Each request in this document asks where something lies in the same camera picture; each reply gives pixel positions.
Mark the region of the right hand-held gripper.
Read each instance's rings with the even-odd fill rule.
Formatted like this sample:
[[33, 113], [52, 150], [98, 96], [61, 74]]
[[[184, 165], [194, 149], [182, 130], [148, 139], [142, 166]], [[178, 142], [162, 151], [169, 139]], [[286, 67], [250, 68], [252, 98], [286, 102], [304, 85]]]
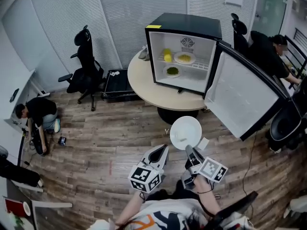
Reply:
[[181, 176], [184, 189], [192, 190], [194, 188], [194, 180], [197, 175], [202, 175], [209, 181], [220, 183], [228, 170], [227, 167], [209, 157], [203, 159], [203, 156], [191, 145], [187, 145], [185, 151], [188, 160], [185, 164], [186, 170]]

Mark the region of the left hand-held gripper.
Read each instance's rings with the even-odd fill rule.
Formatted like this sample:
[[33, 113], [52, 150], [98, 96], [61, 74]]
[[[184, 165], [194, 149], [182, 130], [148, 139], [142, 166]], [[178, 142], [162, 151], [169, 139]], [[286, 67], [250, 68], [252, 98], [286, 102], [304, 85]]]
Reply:
[[158, 145], [146, 151], [137, 165], [133, 165], [128, 180], [131, 187], [143, 193], [149, 194], [161, 182], [164, 174], [164, 166], [168, 159], [169, 147]]

